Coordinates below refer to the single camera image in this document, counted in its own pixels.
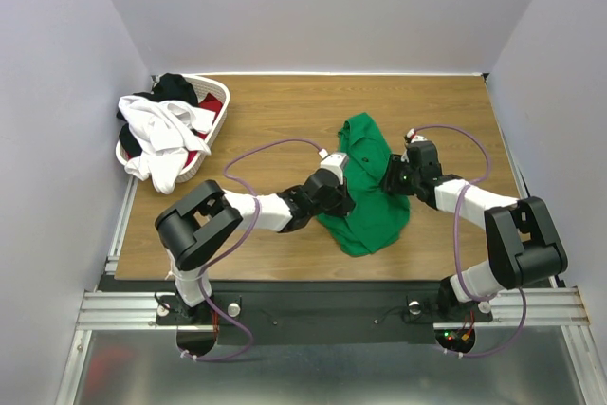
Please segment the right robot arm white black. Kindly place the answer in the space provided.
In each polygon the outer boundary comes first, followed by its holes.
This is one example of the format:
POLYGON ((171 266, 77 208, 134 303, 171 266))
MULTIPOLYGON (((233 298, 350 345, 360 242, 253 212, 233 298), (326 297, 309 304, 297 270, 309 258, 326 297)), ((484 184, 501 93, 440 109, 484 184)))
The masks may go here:
POLYGON ((565 272, 568 257, 545 202, 483 190, 458 175, 445 175, 435 145, 426 140, 405 146, 403 155, 392 154, 381 180, 388 194, 414 196, 439 212, 454 215, 454 259, 458 260, 459 222, 464 219, 482 229, 487 259, 456 272, 438 286, 432 309, 457 320, 471 302, 489 302, 504 290, 522 288, 565 272))

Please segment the white t shirt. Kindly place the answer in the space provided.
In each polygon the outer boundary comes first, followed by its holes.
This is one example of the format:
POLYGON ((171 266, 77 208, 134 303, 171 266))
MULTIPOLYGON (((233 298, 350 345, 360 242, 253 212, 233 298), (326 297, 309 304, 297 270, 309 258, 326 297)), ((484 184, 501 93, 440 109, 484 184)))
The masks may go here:
POLYGON ((131 156, 124 170, 141 181, 151 179, 159 193, 173 192, 190 152, 211 153, 199 135, 210 132, 212 111, 184 101, 153 102, 135 95, 121 97, 118 108, 141 147, 141 154, 131 156))

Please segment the green t shirt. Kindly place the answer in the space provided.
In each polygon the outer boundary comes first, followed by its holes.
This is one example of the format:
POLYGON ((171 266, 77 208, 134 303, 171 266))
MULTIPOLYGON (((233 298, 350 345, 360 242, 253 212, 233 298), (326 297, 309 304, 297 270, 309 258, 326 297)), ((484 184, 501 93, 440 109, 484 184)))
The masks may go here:
POLYGON ((410 220, 410 202, 405 195, 385 193, 381 188, 391 149, 368 114, 348 119, 338 138, 338 150, 349 158, 344 176, 355 208, 344 218, 321 214, 317 220, 342 252, 367 256, 398 240, 410 220))

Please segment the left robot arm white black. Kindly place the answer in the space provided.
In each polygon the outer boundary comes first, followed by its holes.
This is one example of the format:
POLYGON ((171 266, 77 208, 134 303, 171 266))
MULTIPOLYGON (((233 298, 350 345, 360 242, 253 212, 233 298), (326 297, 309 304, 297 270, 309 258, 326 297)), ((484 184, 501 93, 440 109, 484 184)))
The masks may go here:
POLYGON ((207 269, 235 231, 290 233, 318 215, 344 218, 355 207, 347 179, 325 169, 317 170, 302 185, 269 195, 234 193, 214 180, 203 182, 155 221, 175 277, 178 312, 191 323, 210 316, 212 288, 207 269))

